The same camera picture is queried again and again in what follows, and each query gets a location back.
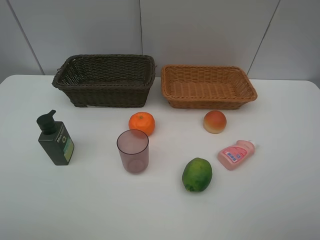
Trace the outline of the orange mandarin fruit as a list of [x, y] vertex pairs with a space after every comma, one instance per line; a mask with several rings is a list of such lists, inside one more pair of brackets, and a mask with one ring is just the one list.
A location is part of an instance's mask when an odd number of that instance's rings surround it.
[[130, 130], [140, 130], [151, 136], [156, 128], [156, 121], [148, 112], [137, 112], [130, 117], [128, 127]]

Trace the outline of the red yellow peach fruit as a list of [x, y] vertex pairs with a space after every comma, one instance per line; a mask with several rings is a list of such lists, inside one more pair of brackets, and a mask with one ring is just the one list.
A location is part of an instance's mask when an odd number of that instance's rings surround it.
[[226, 125], [227, 118], [221, 111], [212, 110], [204, 116], [203, 127], [209, 133], [222, 133]]

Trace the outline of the pink lotion bottle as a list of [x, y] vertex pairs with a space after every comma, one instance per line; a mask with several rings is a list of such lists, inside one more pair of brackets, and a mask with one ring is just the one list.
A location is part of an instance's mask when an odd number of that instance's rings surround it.
[[234, 145], [222, 149], [217, 154], [218, 161], [229, 171], [235, 170], [256, 151], [251, 140], [238, 140]]

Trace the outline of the translucent purple plastic cup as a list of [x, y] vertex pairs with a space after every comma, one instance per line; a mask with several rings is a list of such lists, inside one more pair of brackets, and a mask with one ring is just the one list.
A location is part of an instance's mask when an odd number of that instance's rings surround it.
[[143, 172], [149, 165], [149, 137], [138, 129], [119, 135], [116, 145], [124, 169], [131, 174]]

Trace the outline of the light brown wicker basket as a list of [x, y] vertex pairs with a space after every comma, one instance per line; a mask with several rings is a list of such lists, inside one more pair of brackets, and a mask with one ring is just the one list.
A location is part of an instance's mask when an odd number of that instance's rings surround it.
[[165, 65], [161, 92], [177, 109], [237, 110], [258, 97], [237, 66]]

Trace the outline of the dark brown wicker basket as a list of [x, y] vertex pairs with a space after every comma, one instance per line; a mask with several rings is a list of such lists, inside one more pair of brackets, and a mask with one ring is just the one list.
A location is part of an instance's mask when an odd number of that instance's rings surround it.
[[153, 57], [79, 54], [57, 70], [52, 85], [79, 108], [142, 108], [156, 76]]

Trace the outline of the dark green pump bottle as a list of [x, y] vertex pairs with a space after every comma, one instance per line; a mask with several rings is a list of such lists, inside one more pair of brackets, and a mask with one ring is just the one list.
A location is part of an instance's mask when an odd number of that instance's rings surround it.
[[56, 111], [52, 109], [37, 118], [36, 123], [41, 130], [38, 142], [56, 166], [67, 166], [75, 145], [65, 124], [54, 120], [55, 113]]

